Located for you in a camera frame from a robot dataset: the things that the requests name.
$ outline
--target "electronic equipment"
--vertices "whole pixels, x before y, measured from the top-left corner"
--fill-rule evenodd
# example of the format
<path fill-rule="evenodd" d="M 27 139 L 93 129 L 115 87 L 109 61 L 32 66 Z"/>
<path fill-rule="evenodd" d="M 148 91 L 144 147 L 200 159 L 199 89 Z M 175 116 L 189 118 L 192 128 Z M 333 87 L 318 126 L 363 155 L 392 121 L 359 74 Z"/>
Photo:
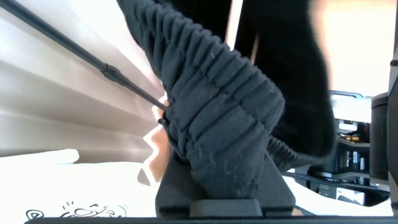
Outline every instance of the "electronic equipment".
<path fill-rule="evenodd" d="M 15 0 L 0 0 L 0 6 L 98 68 L 106 78 L 136 92 L 147 101 L 161 108 L 164 107 L 138 86 L 131 83 L 117 68 L 95 58 Z M 398 180 L 398 162 L 396 162 L 398 158 L 398 140 L 394 138 L 393 134 L 398 133 L 398 117 L 395 116 L 398 113 L 398 91 L 395 91 L 394 88 L 398 76 L 398 52 L 396 52 L 391 66 L 389 92 L 386 96 L 380 97 L 381 100 L 377 98 L 374 100 L 377 103 L 374 103 L 372 119 L 371 122 L 368 122 L 372 123 L 369 137 L 370 145 L 369 143 L 340 139 L 338 141 L 342 148 L 341 151 L 348 151 L 349 155 L 340 154 L 339 152 L 336 157 L 338 158 L 337 164 L 339 166 L 336 167 L 336 163 L 334 163 L 333 166 L 324 165 L 322 169 L 330 171 L 331 178 L 339 177 L 360 183 L 365 181 L 361 178 L 366 178 L 368 175 L 369 179 L 374 183 L 385 186 L 388 183 L 392 209 L 396 212 L 398 208 L 398 187 L 396 184 L 396 180 Z M 360 121 L 356 122 L 355 125 L 358 130 L 358 127 L 360 127 L 358 122 Z M 386 128 L 373 131 L 374 125 Z M 361 170 L 364 166 L 365 168 L 369 166 L 368 174 Z M 290 215 L 295 207 L 295 199 L 280 176 L 280 172 L 272 164 L 272 161 L 266 162 L 263 170 L 265 174 L 259 181 L 259 189 L 254 197 L 256 199 L 209 200 L 192 180 L 190 166 L 184 164 L 178 155 L 172 152 L 156 198 L 159 218 L 38 218 L 27 223 L 398 223 L 398 219 L 393 217 L 291 217 Z M 325 177 L 324 174 L 320 174 L 316 170 L 314 175 Z M 272 177 L 275 181 L 269 183 L 267 181 L 268 177 Z M 352 183 L 341 182 L 332 184 L 332 186 L 352 187 Z"/>

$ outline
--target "cartoon drawing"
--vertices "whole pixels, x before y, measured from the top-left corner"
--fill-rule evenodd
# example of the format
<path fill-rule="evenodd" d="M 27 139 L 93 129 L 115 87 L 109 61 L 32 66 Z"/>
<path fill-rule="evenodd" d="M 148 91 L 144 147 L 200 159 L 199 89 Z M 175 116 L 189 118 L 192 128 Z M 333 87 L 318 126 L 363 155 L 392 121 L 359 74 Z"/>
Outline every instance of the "cartoon drawing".
<path fill-rule="evenodd" d="M 60 215 L 62 218 L 76 218 L 76 217 L 114 217 L 121 218 L 127 216 L 127 206 L 102 206 L 100 204 L 92 204 L 89 206 L 76 206 L 74 202 L 67 202 L 62 206 L 64 213 Z M 34 218 L 43 218 L 44 213 L 40 210 L 29 210 L 26 212 L 26 217 L 31 220 Z"/>

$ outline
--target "black cable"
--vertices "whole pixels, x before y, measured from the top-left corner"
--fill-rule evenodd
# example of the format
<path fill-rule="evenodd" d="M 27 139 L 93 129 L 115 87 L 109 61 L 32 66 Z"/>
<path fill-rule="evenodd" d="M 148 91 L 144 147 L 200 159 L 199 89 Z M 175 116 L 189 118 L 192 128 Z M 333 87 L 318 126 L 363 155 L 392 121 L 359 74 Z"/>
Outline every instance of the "black cable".
<path fill-rule="evenodd" d="M 363 189 L 363 190 L 374 190 L 374 191 L 379 191 L 379 192 L 388 192 L 386 190 L 382 190 L 378 187 L 375 186 L 365 186 L 365 185 L 359 185 L 359 184 L 351 184 L 351 183 L 346 183 L 346 182 L 341 182 L 341 181 L 336 181 L 336 180 L 325 180 L 321 179 L 318 177 L 313 177 L 310 175 L 306 174 L 296 174 L 293 172 L 283 172 L 282 175 L 286 177 L 292 177 L 294 179 L 300 179 L 300 180 L 307 180 L 307 181 L 312 181 L 318 184 L 323 184 L 323 185 L 328 185 L 332 187 L 350 187 L 350 188 L 355 188 L 355 189 Z"/>
<path fill-rule="evenodd" d="M 126 87 L 127 89 L 133 91 L 135 94 L 139 95 L 140 97 L 147 100 L 149 103 L 152 103 L 153 105 L 157 106 L 158 108 L 162 110 L 166 109 L 166 106 L 164 106 L 161 102 L 159 102 L 150 94 L 148 94 L 143 89 L 139 88 L 137 85 L 131 82 L 117 68 L 102 62 L 100 59 L 90 54 L 83 47 L 80 47 L 74 41 L 69 39 L 67 36 L 63 35 L 57 29 L 52 27 L 50 24 L 45 22 L 40 17 L 36 16 L 33 12 L 29 11 L 27 8 L 19 4 L 17 1 L 0 0 L 0 7 L 10 12 L 18 19 L 24 21 L 25 23 L 27 23 L 37 31 L 46 35 L 48 38 L 52 39 L 56 43 L 60 44 L 62 47 L 65 47 L 67 50 L 74 53 L 76 56 L 80 57 L 90 65 L 97 68 L 107 79 Z"/>

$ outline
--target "black cylinder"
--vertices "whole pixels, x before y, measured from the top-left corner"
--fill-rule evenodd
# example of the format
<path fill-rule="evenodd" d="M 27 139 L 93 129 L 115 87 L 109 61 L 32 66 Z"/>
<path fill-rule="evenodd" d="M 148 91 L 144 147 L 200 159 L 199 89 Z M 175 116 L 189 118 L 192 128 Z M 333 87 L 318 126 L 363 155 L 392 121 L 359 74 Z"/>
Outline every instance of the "black cylinder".
<path fill-rule="evenodd" d="M 371 179 L 388 180 L 387 109 L 387 93 L 382 93 L 372 98 L 369 164 L 369 176 Z"/>

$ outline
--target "black fabric sleeve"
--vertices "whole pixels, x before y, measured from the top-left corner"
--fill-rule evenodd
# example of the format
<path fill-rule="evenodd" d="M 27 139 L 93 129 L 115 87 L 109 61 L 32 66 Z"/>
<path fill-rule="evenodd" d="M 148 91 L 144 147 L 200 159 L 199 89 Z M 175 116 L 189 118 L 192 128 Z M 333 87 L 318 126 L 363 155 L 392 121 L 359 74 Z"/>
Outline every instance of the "black fabric sleeve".
<path fill-rule="evenodd" d="M 250 197 L 284 109 L 282 93 L 248 59 L 173 9 L 151 0 L 118 3 L 164 84 L 165 128 L 193 178 L 212 198 Z"/>

